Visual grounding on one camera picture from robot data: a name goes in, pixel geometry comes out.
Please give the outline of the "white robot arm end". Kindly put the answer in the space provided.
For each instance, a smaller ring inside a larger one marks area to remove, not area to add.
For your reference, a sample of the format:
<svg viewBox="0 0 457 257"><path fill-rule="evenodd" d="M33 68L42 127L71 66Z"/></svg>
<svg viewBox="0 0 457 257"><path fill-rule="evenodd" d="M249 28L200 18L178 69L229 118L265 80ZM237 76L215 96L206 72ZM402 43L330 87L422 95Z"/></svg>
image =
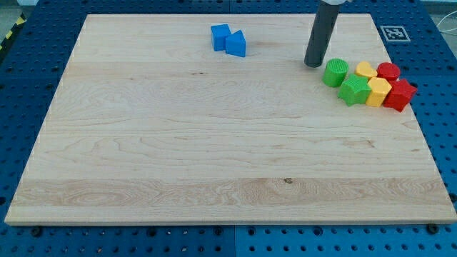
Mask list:
<svg viewBox="0 0 457 257"><path fill-rule="evenodd" d="M345 4L346 2L352 2L353 0L321 0L326 4L329 5L342 5Z"/></svg>

